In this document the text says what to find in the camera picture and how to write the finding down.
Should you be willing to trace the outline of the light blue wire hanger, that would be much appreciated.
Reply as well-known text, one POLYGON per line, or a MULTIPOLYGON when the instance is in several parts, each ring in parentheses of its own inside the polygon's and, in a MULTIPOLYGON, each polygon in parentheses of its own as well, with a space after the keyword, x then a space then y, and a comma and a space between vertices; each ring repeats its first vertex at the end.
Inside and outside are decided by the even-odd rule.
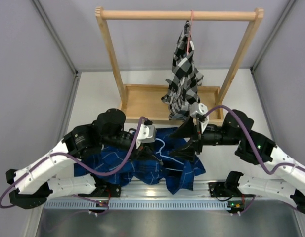
POLYGON ((156 155, 161 159, 163 167, 169 175, 179 175, 179 174, 193 174, 194 171, 187 161, 170 156, 170 151, 166 150, 166 143, 157 138, 156 139, 156 155))

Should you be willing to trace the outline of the blue plaid shirt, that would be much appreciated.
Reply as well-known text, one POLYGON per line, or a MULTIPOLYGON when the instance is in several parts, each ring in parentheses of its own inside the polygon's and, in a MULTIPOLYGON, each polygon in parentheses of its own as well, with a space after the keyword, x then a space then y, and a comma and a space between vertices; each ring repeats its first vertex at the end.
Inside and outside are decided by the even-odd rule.
MULTIPOLYGON (((175 127, 157 129, 156 138, 162 139, 166 143, 166 150, 170 152, 187 143, 184 139, 169 137, 176 130, 175 127)), ((157 146, 155 142, 153 146, 157 160, 131 161, 128 159, 118 172, 110 176, 103 176, 102 179, 121 187, 127 185, 134 177, 148 185, 158 184, 161 179, 165 179, 166 186, 172 194, 175 194, 181 188, 191 189, 194 178, 206 172, 199 158, 195 155, 194 162, 187 161, 187 164, 190 164, 194 171, 193 174, 169 175, 164 169, 161 159, 156 155, 157 146)), ((126 154, 126 151, 103 145, 101 152, 89 156, 83 163, 97 172, 107 173, 115 170, 122 163, 126 154)))

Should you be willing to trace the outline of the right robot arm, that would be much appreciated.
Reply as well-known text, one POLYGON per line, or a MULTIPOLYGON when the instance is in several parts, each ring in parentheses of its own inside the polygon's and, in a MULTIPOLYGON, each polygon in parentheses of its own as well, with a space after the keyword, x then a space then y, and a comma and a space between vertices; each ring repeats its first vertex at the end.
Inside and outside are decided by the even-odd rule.
POLYGON ((268 175, 280 179, 269 180, 239 171, 231 171, 222 192, 229 196, 254 195, 278 200, 305 215, 305 166, 286 154, 274 141, 252 130, 254 121, 244 112, 228 110, 222 126, 209 124, 206 113, 189 117, 172 139, 187 138, 185 146, 173 151, 173 155, 185 160, 199 154, 204 146, 236 145, 235 155, 242 161, 259 165, 268 175))

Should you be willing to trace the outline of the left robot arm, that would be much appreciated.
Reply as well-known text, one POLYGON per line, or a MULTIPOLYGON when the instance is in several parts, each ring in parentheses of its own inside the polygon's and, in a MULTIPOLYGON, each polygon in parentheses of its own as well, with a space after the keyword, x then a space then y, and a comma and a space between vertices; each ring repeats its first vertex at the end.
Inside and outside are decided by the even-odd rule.
POLYGON ((139 119, 134 134, 124 131, 126 115, 119 109, 100 113, 91 124, 75 127, 54 148, 23 169, 6 172, 10 207, 32 209, 50 199, 69 195, 104 195, 106 185, 99 177, 120 171, 127 161, 149 158, 157 130, 146 117, 139 119), (83 160, 101 152, 104 146, 126 150, 122 161, 112 170, 99 172, 83 160))

